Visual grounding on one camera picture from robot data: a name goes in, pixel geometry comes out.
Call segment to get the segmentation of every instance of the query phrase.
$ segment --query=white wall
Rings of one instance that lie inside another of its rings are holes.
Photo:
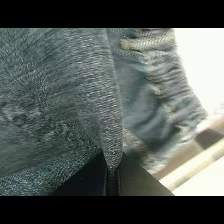
[[[212,114],[224,103],[224,29],[175,28],[188,82]]]

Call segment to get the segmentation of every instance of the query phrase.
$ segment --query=wrinkled fabric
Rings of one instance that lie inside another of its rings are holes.
[[[124,113],[124,151],[155,173],[206,117],[173,29],[108,28]]]
[[[0,194],[46,195],[101,150],[122,155],[105,29],[0,30]]]

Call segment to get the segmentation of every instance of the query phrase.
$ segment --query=gray fabric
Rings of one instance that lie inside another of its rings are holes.
[[[105,29],[1,29],[0,194],[52,192],[101,149],[113,172],[119,102]]]
[[[124,151],[146,170],[165,166],[206,117],[188,85],[173,29],[108,28],[124,113]]]

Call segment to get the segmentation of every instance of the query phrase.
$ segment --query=clothing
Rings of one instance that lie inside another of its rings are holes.
[[[158,163],[203,118],[173,41],[170,29],[1,29],[0,195],[48,195],[102,150],[112,183],[122,113],[124,151],[154,169],[149,154]]]

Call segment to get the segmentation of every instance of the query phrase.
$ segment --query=beige strip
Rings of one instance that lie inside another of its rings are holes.
[[[221,139],[210,148],[195,156],[182,166],[160,180],[160,183],[173,191],[188,179],[199,173],[205,167],[224,155],[224,139]]]

